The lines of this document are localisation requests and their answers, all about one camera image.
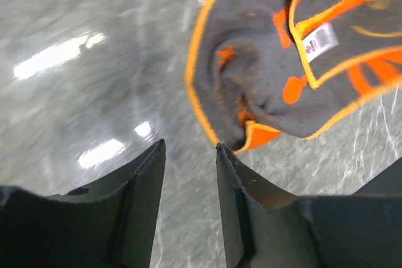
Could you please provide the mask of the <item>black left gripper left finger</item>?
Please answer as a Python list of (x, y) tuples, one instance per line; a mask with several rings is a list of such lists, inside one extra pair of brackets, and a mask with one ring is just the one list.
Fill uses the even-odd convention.
[(165, 173), (160, 139), (137, 158), (64, 195), (57, 267), (149, 267)]

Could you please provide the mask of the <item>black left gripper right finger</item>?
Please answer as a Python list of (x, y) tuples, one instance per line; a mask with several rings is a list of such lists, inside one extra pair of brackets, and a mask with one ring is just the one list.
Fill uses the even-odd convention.
[(297, 196), (216, 147), (217, 184), (227, 267), (316, 267)]

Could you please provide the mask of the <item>grey orange giraffe towel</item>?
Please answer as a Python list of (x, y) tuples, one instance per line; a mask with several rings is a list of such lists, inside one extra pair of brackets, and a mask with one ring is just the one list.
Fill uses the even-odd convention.
[(401, 0), (205, 0), (185, 80), (214, 144), (314, 138), (401, 84)]

